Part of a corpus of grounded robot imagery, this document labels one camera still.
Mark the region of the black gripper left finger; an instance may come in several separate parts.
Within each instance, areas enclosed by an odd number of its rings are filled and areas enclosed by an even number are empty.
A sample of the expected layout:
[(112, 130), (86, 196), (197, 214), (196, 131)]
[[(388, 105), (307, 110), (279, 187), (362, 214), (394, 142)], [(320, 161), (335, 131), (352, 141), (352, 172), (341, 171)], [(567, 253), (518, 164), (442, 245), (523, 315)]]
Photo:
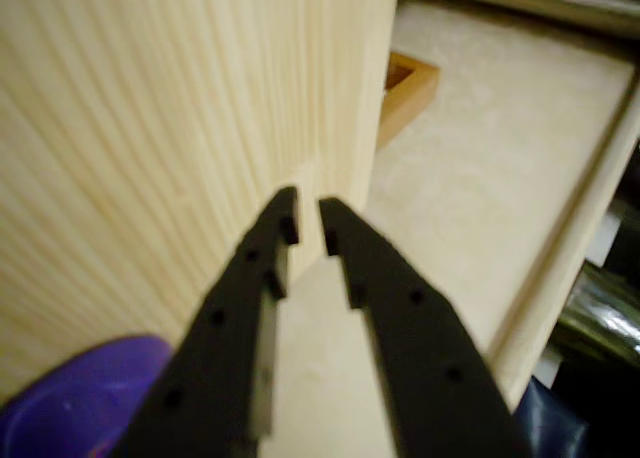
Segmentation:
[(257, 456), (271, 431), (277, 305), (299, 241), (297, 197), (284, 187), (259, 213), (113, 456)]

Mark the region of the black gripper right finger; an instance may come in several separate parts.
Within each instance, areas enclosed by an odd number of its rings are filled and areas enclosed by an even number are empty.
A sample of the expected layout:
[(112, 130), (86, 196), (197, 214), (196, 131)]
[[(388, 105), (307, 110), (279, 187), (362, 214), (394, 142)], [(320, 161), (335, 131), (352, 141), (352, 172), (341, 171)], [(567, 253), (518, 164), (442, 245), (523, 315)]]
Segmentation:
[(453, 306), (340, 199), (319, 211), (362, 313), (400, 457), (528, 457), (531, 448)]

